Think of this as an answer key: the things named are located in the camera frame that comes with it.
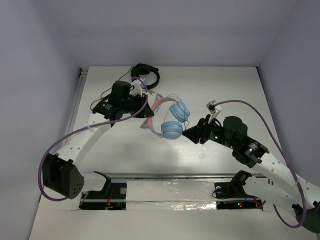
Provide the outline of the pink blue cat-ear headphones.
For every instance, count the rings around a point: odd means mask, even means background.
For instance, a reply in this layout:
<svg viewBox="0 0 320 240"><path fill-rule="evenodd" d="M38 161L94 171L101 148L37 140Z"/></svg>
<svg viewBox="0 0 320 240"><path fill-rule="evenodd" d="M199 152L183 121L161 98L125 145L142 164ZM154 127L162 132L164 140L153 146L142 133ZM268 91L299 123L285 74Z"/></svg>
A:
<svg viewBox="0 0 320 240"><path fill-rule="evenodd" d="M160 132L158 132L154 127L154 118L162 104L167 102L171 102L171 105L169 106L163 122L160 125ZM156 93L154 103L150 108L153 110L154 116L147 117L140 128L143 130L150 130L159 138L171 141L176 140L182 135L183 131L186 130L190 123L190 111L186 104L176 94L163 96L160 93Z"/></svg>

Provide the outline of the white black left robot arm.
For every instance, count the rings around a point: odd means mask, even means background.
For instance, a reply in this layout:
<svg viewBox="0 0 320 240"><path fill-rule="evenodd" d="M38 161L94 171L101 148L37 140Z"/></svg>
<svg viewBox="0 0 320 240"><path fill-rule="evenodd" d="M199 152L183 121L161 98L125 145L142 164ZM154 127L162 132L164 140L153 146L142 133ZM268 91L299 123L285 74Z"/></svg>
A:
<svg viewBox="0 0 320 240"><path fill-rule="evenodd" d="M62 195L62 201L91 191L100 197L108 196L111 178L98 171L81 173L80 167L99 138L116 123L154 116L148 99L149 88L142 78L116 81L111 93L94 106L84 126L57 140L44 153L37 176L41 194L54 202L57 199L50 197L44 188Z"/></svg>

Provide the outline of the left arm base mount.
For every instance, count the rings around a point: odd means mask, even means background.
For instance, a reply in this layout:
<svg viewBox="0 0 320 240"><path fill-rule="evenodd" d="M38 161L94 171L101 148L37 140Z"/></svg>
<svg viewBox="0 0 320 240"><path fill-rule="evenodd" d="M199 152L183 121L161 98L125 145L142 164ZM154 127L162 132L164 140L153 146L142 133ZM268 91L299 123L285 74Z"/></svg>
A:
<svg viewBox="0 0 320 240"><path fill-rule="evenodd" d="M126 182L112 182L112 178L98 171L94 171L106 182L102 190L91 190L83 193L79 208L81 210L126 210Z"/></svg>

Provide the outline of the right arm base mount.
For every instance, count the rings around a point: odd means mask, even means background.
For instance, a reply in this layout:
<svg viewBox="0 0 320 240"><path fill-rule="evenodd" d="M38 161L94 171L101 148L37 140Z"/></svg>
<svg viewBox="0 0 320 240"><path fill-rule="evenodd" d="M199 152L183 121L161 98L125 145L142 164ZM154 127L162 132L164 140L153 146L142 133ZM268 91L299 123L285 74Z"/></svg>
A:
<svg viewBox="0 0 320 240"><path fill-rule="evenodd" d="M246 180L252 178L249 172L240 170L229 182L217 182L211 196L217 200L218 210L262 210L265 201L245 192Z"/></svg>

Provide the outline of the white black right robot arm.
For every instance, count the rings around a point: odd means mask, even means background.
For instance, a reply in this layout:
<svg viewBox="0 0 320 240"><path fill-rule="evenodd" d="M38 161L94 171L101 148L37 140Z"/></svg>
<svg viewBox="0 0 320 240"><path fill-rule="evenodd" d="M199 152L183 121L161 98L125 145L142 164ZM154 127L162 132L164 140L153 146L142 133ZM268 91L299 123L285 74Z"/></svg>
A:
<svg viewBox="0 0 320 240"><path fill-rule="evenodd" d="M257 197L290 213L312 233L320 232L320 188L302 177L293 177L290 169L281 163L257 140L247 135L248 127L236 116L228 116L222 125L201 118L197 125L182 134L195 144L211 140L232 150L232 156L241 164L270 180L254 177L240 170L230 182L218 183L213 195L220 200Z"/></svg>

